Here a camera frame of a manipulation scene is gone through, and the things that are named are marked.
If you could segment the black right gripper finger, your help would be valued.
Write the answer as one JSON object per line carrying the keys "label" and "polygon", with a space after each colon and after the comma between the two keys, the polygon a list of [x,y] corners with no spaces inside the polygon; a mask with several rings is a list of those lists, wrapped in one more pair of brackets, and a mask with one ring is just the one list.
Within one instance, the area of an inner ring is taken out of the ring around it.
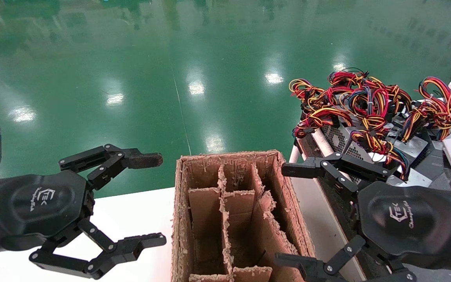
{"label": "black right gripper finger", "polygon": [[307,157],[302,163],[284,163],[281,173],[285,177],[316,179],[324,178],[337,187],[342,199],[356,202],[360,188],[347,175],[358,178],[365,183],[386,182],[396,171],[396,167],[387,170],[381,166],[365,162],[362,159],[339,152],[327,157]]}
{"label": "black right gripper finger", "polygon": [[345,279],[339,274],[340,270],[361,251],[377,255],[378,259],[390,268],[390,275],[376,277],[371,280],[372,282],[417,281],[415,274],[404,267],[401,260],[387,260],[377,252],[374,243],[361,235],[354,236],[327,262],[313,257],[277,252],[274,255],[274,263],[278,266],[297,269],[306,282],[345,282]]}

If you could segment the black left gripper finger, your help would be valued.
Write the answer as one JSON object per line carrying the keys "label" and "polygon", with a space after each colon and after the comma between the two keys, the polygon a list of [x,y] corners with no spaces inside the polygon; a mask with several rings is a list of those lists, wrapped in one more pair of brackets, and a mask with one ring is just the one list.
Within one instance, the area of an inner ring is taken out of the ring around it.
{"label": "black left gripper finger", "polygon": [[162,163],[163,157],[159,152],[143,154],[137,148],[121,149],[108,143],[65,157],[59,161],[59,166],[61,171],[75,173],[92,168],[93,171],[87,175],[86,188],[93,191],[103,188],[126,168],[154,168]]}
{"label": "black left gripper finger", "polygon": [[[61,243],[71,242],[80,233],[85,234],[102,249],[98,256],[91,260],[82,260],[54,253]],[[89,218],[85,218],[72,223],[54,239],[47,239],[41,248],[30,255],[29,260],[46,271],[99,280],[116,265],[138,260],[143,250],[157,248],[166,243],[167,239],[162,233],[125,237],[114,242],[93,225]]]}

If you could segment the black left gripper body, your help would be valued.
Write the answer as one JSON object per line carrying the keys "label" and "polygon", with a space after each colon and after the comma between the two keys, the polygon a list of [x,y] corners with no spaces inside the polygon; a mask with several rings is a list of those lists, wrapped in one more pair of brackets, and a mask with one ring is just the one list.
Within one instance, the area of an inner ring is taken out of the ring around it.
{"label": "black left gripper body", "polygon": [[86,180],[72,171],[0,179],[0,252],[38,248],[47,240],[67,245],[94,203]]}

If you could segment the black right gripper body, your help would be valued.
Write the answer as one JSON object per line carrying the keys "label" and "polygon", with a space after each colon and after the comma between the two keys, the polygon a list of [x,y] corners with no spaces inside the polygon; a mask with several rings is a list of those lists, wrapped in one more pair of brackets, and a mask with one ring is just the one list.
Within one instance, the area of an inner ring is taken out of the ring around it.
{"label": "black right gripper body", "polygon": [[451,196],[376,181],[357,193],[360,234],[386,260],[443,268],[451,250]]}

